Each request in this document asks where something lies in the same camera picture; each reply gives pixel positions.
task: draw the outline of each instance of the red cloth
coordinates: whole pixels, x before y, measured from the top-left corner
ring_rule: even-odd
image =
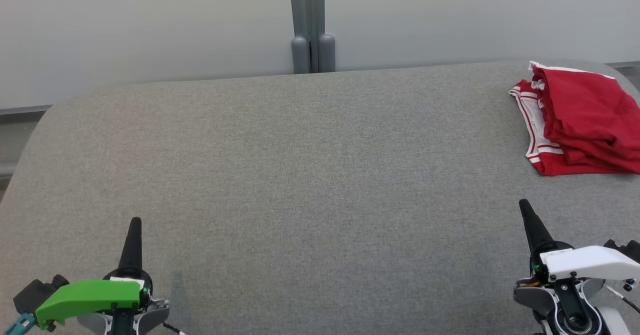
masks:
[[[525,120],[541,112],[543,119],[529,127],[543,128],[535,136],[555,146],[530,146],[527,157],[540,174],[640,174],[640,108],[615,78],[535,62],[530,69],[532,82],[521,81],[510,94],[525,101],[519,104]],[[537,99],[537,108],[527,105],[527,96]]]

